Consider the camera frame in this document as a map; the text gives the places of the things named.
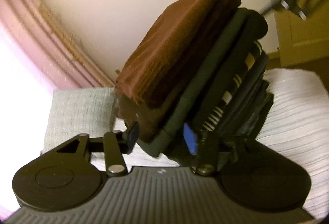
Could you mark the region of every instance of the wooden door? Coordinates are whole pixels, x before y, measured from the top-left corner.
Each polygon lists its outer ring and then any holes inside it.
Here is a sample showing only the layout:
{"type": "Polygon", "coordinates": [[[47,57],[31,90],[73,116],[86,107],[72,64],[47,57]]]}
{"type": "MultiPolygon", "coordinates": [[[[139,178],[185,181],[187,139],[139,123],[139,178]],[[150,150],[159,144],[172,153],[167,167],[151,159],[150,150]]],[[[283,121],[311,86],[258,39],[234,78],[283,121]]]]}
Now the wooden door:
{"type": "Polygon", "coordinates": [[[283,67],[329,56],[329,2],[307,21],[288,11],[274,13],[283,67]]]}

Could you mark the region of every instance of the silver screw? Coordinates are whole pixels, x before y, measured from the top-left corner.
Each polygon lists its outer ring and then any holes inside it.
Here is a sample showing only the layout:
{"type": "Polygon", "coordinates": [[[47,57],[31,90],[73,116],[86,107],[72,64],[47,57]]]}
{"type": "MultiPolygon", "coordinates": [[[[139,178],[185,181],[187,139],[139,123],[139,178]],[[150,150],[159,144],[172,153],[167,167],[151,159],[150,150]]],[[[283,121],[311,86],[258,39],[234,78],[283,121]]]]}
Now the silver screw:
{"type": "Polygon", "coordinates": [[[300,11],[298,14],[299,14],[299,16],[302,18],[303,21],[306,21],[306,20],[307,20],[307,17],[306,17],[306,15],[303,13],[303,11],[300,11]]]}
{"type": "Polygon", "coordinates": [[[124,171],[124,166],[123,165],[111,165],[109,167],[109,171],[113,174],[121,173],[124,171]]]}
{"type": "Polygon", "coordinates": [[[285,9],[289,9],[289,5],[287,4],[286,1],[282,0],[282,1],[281,1],[281,5],[282,5],[285,9]]]}
{"type": "Polygon", "coordinates": [[[205,164],[205,165],[200,165],[198,167],[198,171],[201,173],[201,174],[208,174],[208,173],[211,173],[215,170],[215,168],[212,166],[212,165],[209,165],[209,164],[205,164]]]}

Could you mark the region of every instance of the folded clothing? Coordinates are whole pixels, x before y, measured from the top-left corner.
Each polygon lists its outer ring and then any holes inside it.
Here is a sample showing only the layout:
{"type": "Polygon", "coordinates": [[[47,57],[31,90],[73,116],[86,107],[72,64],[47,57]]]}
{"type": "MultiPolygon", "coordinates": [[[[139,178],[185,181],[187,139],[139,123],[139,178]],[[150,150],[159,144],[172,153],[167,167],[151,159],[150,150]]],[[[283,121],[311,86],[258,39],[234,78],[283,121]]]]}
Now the folded clothing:
{"type": "Polygon", "coordinates": [[[154,92],[156,95],[152,95],[152,100],[157,104],[162,103],[160,107],[150,108],[145,103],[136,104],[125,94],[118,95],[118,117],[124,119],[127,124],[133,121],[139,122],[141,141],[151,142],[168,120],[179,96],[201,66],[213,47],[215,39],[219,37],[222,29],[235,14],[241,0],[229,0],[224,6],[222,3],[222,0],[216,2],[205,20],[207,24],[200,27],[187,52],[184,53],[184,59],[181,58],[174,65],[156,88],[154,92]]]}
{"type": "Polygon", "coordinates": [[[190,114],[193,130],[208,130],[208,128],[214,130],[215,127],[212,124],[207,124],[207,120],[209,117],[211,118],[210,114],[222,117],[223,109],[218,105],[225,107],[232,99],[232,94],[228,91],[230,86],[234,86],[235,92],[242,83],[247,71],[255,63],[255,58],[259,57],[262,52],[261,45],[257,40],[264,37],[267,30],[268,25],[264,17],[258,12],[250,10],[247,21],[236,38],[231,52],[222,65],[217,68],[217,72],[204,87],[199,100],[193,106],[190,114]]]}
{"type": "Polygon", "coordinates": [[[117,93],[137,104],[160,106],[150,96],[181,59],[217,1],[179,0],[168,6],[125,63],[116,80],[117,93]]]}
{"type": "Polygon", "coordinates": [[[218,0],[215,3],[179,61],[174,64],[155,90],[150,93],[150,100],[155,106],[163,103],[178,81],[184,80],[188,83],[193,78],[216,39],[240,5],[241,0],[218,0]]]}
{"type": "Polygon", "coordinates": [[[118,94],[118,117],[123,119],[127,126],[134,121],[139,123],[139,139],[150,143],[160,128],[173,112],[175,104],[182,94],[182,83],[179,81],[159,108],[151,109],[145,103],[136,104],[125,94],[118,94]]]}
{"type": "Polygon", "coordinates": [[[246,97],[243,104],[241,104],[241,107],[234,115],[235,117],[233,117],[232,120],[228,122],[226,126],[223,127],[222,132],[224,134],[241,135],[243,129],[247,129],[246,125],[248,123],[253,125],[252,123],[255,122],[256,118],[258,117],[259,111],[264,107],[265,103],[269,99],[269,96],[266,92],[268,86],[269,83],[262,79],[259,82],[255,83],[255,86],[253,87],[253,89],[251,89],[249,95],[246,97]]]}
{"type": "MultiPolygon", "coordinates": [[[[243,79],[236,94],[228,104],[217,129],[227,127],[228,125],[236,125],[235,119],[241,117],[240,114],[243,108],[247,102],[252,99],[253,95],[258,91],[260,87],[260,83],[262,81],[268,60],[269,57],[263,51],[259,58],[256,60],[255,64],[246,74],[246,77],[243,79]]],[[[224,130],[225,133],[230,132],[229,128],[222,129],[223,132],[224,130]]]]}
{"type": "MultiPolygon", "coordinates": [[[[273,105],[273,98],[274,96],[272,93],[264,93],[258,105],[255,106],[254,111],[249,111],[250,118],[253,117],[253,121],[239,123],[238,131],[236,133],[230,133],[229,135],[248,135],[249,138],[255,139],[263,127],[269,110],[273,105]]],[[[215,132],[206,132],[208,134],[218,136],[218,132],[220,132],[220,130],[215,132]]],[[[179,163],[181,166],[191,166],[192,162],[195,160],[195,156],[190,153],[186,142],[183,139],[183,135],[177,136],[177,138],[164,151],[164,155],[166,155],[170,160],[179,163]]],[[[230,153],[220,152],[218,156],[217,168],[220,169],[223,167],[229,158],[230,153]]]]}
{"type": "Polygon", "coordinates": [[[201,67],[184,90],[170,118],[156,134],[153,141],[151,143],[144,143],[141,140],[138,140],[139,146],[146,153],[153,157],[157,157],[175,139],[177,132],[182,128],[186,121],[187,114],[194,105],[197,97],[211,78],[216,68],[224,59],[241,29],[244,28],[250,14],[253,13],[254,11],[245,8],[239,8],[237,10],[232,20],[216,40],[201,67]]]}

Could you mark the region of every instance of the white pillow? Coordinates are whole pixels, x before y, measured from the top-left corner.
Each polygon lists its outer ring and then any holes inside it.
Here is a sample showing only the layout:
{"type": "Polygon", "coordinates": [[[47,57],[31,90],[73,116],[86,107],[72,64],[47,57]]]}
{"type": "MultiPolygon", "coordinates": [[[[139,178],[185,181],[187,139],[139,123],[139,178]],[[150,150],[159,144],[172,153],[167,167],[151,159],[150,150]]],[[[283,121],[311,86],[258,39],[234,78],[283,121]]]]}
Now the white pillow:
{"type": "Polygon", "coordinates": [[[265,72],[274,104],[257,140],[302,166],[312,187],[304,208],[315,218],[329,213],[329,96],[313,72],[265,72]]]}
{"type": "Polygon", "coordinates": [[[112,131],[115,121],[115,100],[113,87],[55,91],[43,142],[43,152],[80,133],[88,133],[91,138],[96,138],[112,131]]]}

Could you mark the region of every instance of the bed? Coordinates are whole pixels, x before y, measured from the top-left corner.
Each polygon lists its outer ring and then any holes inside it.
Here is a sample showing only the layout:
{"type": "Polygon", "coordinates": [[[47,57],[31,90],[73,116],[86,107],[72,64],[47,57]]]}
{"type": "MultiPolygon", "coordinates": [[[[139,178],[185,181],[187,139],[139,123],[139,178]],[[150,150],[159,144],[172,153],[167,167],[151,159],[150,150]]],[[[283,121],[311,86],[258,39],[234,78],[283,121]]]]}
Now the bed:
{"type": "MultiPolygon", "coordinates": [[[[325,217],[329,213],[328,93],[320,78],[310,71],[273,69],[266,71],[264,78],[270,83],[268,91],[274,94],[274,104],[257,140],[307,170],[312,179],[312,187],[304,208],[317,219],[325,217]]],[[[83,93],[85,98],[77,97],[77,102],[82,102],[82,105],[75,104],[72,108],[68,100],[71,100],[71,95],[76,96],[76,93],[54,95],[44,151],[78,133],[99,136],[108,130],[125,129],[123,121],[114,118],[113,89],[108,89],[106,94],[101,89],[78,92],[83,93]],[[86,110],[88,120],[82,117],[86,115],[86,110]]],[[[130,155],[124,155],[124,159],[128,169],[133,165],[178,166],[164,155],[158,159],[148,156],[138,145],[130,155]]],[[[91,163],[99,170],[105,170],[102,155],[93,155],[91,163]]]]}

